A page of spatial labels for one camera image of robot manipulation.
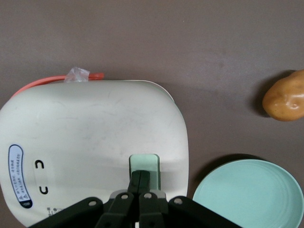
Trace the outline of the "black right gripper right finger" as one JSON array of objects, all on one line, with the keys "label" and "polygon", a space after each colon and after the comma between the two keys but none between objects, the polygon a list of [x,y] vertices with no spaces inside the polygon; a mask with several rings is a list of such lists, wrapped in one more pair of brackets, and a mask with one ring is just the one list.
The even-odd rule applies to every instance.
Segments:
[{"label": "black right gripper right finger", "polygon": [[193,200],[177,196],[167,201],[150,189],[150,173],[139,171],[139,226],[141,228],[238,228]]}]

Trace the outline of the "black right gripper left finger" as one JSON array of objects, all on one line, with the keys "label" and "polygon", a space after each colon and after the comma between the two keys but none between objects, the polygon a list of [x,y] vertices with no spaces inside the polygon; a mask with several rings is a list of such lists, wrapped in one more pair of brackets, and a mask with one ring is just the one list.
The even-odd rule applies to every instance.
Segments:
[{"label": "black right gripper left finger", "polygon": [[141,171],[131,175],[127,190],[114,192],[106,203],[86,198],[40,222],[32,228],[131,228],[129,212],[140,189]]}]

